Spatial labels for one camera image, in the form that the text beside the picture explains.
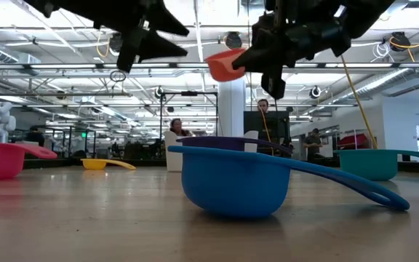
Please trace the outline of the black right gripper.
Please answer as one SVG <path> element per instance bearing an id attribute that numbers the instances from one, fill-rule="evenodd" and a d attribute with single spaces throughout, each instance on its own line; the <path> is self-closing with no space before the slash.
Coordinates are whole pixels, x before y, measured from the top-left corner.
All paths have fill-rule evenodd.
<path id="1" fill-rule="evenodd" d="M 343 32 L 341 1 L 267 1 L 273 14 L 264 14 L 252 25 L 250 48 L 233 62 L 233 69 L 262 71 L 262 88 L 274 99 L 284 97 L 284 66 L 293 68 L 300 59 L 312 60 L 317 52 L 350 39 Z"/>

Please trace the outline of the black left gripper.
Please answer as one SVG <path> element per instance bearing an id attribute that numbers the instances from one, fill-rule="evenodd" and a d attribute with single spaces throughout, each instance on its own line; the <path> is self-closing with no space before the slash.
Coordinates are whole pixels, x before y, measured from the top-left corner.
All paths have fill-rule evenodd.
<path id="1" fill-rule="evenodd" d="M 187 50 L 162 38 L 155 31 L 148 31 L 146 35 L 143 30 L 143 8 L 136 1 L 96 2 L 88 10 L 88 18 L 96 28 L 104 25 L 121 34 L 122 46 L 116 65 L 122 71 L 130 71 L 137 55 L 142 62 L 162 57 L 185 57 L 188 54 Z M 189 30 L 166 8 L 163 0 L 151 0 L 147 18 L 155 30 L 178 36 L 189 34 Z"/>

